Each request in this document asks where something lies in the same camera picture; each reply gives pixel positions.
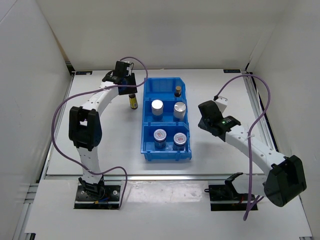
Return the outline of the yellow-label brown bottle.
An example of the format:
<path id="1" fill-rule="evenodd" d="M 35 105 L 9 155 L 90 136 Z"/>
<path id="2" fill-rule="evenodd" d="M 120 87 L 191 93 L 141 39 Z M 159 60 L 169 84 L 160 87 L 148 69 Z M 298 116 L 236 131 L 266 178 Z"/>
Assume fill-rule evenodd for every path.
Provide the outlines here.
<path id="1" fill-rule="evenodd" d="M 138 101 L 135 93 L 129 94 L 129 104 L 130 108 L 136 110 L 138 108 Z"/>
<path id="2" fill-rule="evenodd" d="M 182 94 L 182 87 L 179 86 L 179 85 L 177 85 L 177 86 L 175 87 L 174 96 L 178 98 L 178 97 L 181 96 L 181 94 Z"/>

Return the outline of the silver-top shaker can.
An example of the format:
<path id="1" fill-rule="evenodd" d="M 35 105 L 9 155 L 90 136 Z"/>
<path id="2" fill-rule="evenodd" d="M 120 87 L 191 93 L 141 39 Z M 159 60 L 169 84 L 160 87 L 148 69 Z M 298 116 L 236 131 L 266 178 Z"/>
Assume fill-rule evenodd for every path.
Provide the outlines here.
<path id="1" fill-rule="evenodd" d="M 187 106 L 182 101 L 176 102 L 173 107 L 173 116 L 179 121 L 183 121 L 186 115 Z"/>
<path id="2" fill-rule="evenodd" d="M 154 117 L 161 117 L 163 114 L 164 104 L 161 100 L 155 99 L 151 103 L 151 112 Z"/>

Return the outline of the white-lid dark jar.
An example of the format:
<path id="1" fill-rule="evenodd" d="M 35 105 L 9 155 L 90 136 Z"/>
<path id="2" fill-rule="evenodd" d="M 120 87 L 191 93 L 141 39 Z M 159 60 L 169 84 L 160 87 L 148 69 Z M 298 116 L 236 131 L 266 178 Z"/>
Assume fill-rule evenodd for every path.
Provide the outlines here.
<path id="1" fill-rule="evenodd" d="M 167 144 L 167 132 L 164 129 L 156 129 L 153 133 L 154 145 L 158 149 L 163 149 Z"/>
<path id="2" fill-rule="evenodd" d="M 173 136 L 173 150 L 174 151 L 184 151 L 187 142 L 187 136 L 178 132 Z"/>

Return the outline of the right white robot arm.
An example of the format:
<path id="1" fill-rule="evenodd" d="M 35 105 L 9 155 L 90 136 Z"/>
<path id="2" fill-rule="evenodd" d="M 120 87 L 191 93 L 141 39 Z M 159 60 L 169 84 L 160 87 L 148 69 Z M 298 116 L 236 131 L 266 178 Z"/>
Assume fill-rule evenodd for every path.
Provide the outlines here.
<path id="1" fill-rule="evenodd" d="M 285 156 L 254 136 L 249 137 L 240 121 L 232 116 L 223 117 L 218 105 L 212 100 L 201 103 L 198 108 L 201 114 L 198 124 L 200 129 L 237 148 L 245 156 L 252 157 L 253 163 L 264 173 L 264 176 L 252 177 L 252 186 L 249 186 L 247 174 L 237 172 L 231 175 L 217 192 L 219 200 L 239 200 L 251 192 L 283 207 L 306 190 L 303 162 L 299 157 Z"/>

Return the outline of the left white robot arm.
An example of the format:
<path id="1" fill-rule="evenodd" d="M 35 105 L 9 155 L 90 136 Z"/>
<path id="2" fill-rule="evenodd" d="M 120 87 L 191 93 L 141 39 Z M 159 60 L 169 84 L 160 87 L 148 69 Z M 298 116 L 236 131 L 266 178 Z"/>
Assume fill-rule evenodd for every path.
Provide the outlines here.
<path id="1" fill-rule="evenodd" d="M 115 97 L 137 93 L 132 67 L 133 64 L 129 61 L 117 61 L 115 69 L 102 79 L 99 87 L 101 91 L 94 93 L 81 106 L 73 106 L 69 111 L 68 137 L 84 165 L 79 182 L 93 200 L 99 201 L 106 195 L 98 159 L 98 145 L 102 140 L 100 115 Z"/>

